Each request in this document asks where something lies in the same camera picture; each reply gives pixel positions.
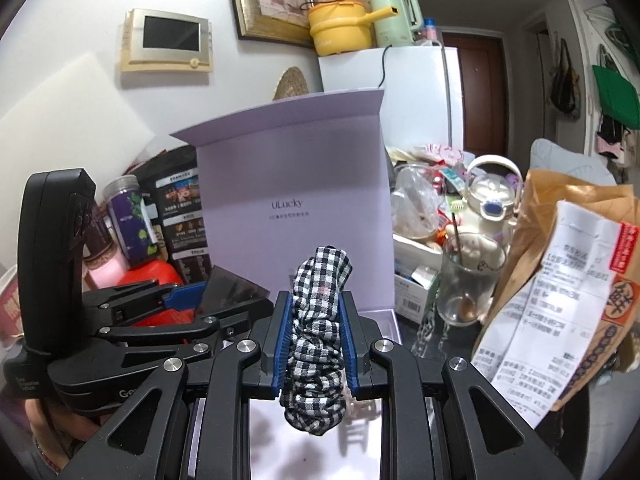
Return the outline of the person right hand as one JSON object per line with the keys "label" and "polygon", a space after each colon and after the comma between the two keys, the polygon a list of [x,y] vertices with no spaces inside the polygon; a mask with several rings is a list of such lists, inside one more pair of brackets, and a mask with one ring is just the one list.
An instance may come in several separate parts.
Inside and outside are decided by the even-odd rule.
{"label": "person right hand", "polygon": [[73,443],[89,441],[100,429],[87,417],[53,401],[27,399],[25,413],[42,459],[56,474],[70,462]]}

